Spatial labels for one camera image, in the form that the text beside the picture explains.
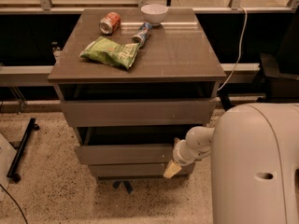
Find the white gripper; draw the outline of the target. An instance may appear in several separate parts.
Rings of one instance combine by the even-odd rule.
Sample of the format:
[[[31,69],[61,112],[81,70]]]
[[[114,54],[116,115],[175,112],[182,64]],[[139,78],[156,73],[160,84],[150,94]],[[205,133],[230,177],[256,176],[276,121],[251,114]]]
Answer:
[[[187,146],[185,140],[174,138],[173,161],[167,164],[164,170],[164,178],[171,178],[180,172],[181,166],[187,166],[199,157],[199,153],[195,149]]]

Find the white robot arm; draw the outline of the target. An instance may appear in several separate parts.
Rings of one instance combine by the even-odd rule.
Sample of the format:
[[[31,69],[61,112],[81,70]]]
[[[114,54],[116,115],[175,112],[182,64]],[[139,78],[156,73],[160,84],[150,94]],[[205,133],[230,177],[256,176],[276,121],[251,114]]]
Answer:
[[[213,224],[298,224],[299,104],[254,103],[176,139],[164,177],[211,157]]]

